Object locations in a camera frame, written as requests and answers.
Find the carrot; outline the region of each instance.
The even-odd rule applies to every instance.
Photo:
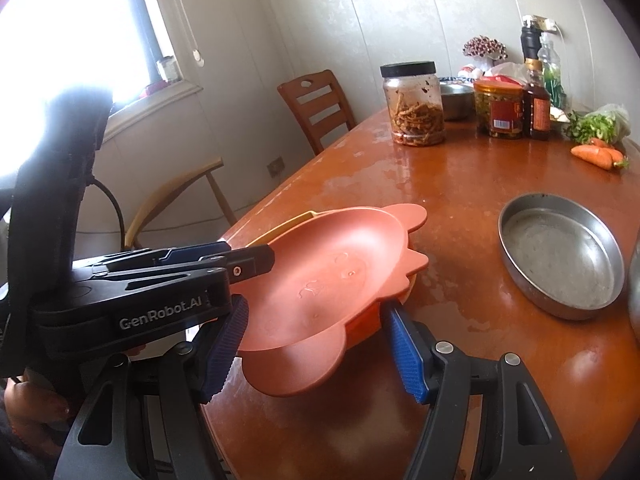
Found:
[[[622,152],[614,148],[603,148],[603,150],[607,150],[609,155],[611,155],[611,160],[613,160],[614,168],[626,168],[629,165],[629,160],[623,155]]]
[[[599,148],[610,148],[611,147],[604,140],[599,139],[598,137],[591,137],[591,139],[589,139],[589,144],[591,146],[597,146]]]
[[[591,164],[595,164],[603,170],[609,171],[613,168],[613,158],[604,148],[582,144],[580,146],[574,146],[571,149],[571,154]]]

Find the barcode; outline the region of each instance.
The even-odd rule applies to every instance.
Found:
[[[494,119],[494,128],[499,128],[501,130],[511,130],[511,121],[500,121],[498,119]]]

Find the wooden chair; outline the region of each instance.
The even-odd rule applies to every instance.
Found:
[[[329,93],[316,97],[306,103],[301,104],[298,101],[299,98],[327,86],[330,88]],[[303,75],[302,77],[283,83],[278,86],[278,92],[293,112],[293,115],[296,117],[316,155],[319,155],[319,153],[324,150],[320,139],[334,128],[337,128],[341,124],[346,124],[349,130],[356,127],[356,121],[353,118],[353,112],[351,111],[349,102],[340,87],[340,83],[338,83],[338,80],[331,70]],[[334,105],[340,107],[337,112],[316,123],[311,122],[311,118],[314,115]]]
[[[131,222],[124,238],[125,249],[130,250],[132,248],[142,248],[138,242],[138,234],[140,231],[142,231],[149,222],[164,211],[171,202],[178,198],[180,193],[203,176],[207,178],[209,186],[211,187],[226,220],[230,225],[235,224],[238,220],[229,206],[229,202],[226,201],[225,196],[222,194],[222,190],[218,187],[218,184],[211,174],[214,170],[222,168],[222,166],[224,166],[222,159],[217,158],[206,166],[198,168],[197,170],[187,171],[186,173],[172,178],[156,189],[151,196],[143,202],[138,209],[138,212],[133,217],[133,221]]]

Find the jar of pickled food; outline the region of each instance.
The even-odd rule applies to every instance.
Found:
[[[433,61],[380,67],[393,140],[431,146],[445,139],[440,82]]]
[[[522,86],[476,79],[478,132],[499,139],[522,137]]]

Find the round metal tray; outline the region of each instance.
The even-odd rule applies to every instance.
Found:
[[[583,206],[535,193],[509,202],[498,220],[502,260],[533,303],[563,319],[588,319],[622,291],[625,269],[613,234]]]

